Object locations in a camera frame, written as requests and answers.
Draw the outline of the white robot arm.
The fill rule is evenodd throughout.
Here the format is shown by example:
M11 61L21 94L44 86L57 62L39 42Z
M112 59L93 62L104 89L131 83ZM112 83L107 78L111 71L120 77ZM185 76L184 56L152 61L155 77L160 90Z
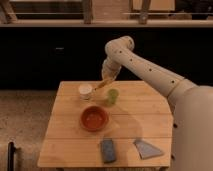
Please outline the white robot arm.
M170 171L213 171L213 86L197 85L133 52L129 36L105 45L102 78L126 67L167 99L173 114Z

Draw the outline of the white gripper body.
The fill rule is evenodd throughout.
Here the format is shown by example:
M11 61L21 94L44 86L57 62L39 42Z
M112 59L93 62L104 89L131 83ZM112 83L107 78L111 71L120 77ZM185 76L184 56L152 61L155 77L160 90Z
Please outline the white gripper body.
M120 73L121 68L122 66L119 63L107 57L102 64L102 78L115 80Z

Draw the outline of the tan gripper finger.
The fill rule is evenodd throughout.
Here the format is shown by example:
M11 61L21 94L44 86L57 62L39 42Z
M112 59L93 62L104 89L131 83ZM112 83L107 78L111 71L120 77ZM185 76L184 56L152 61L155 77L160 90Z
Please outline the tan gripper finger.
M103 85L107 85L109 83L109 78L103 79Z
M116 80L116 77L110 77L109 83L112 83L112 82L114 82L115 80Z

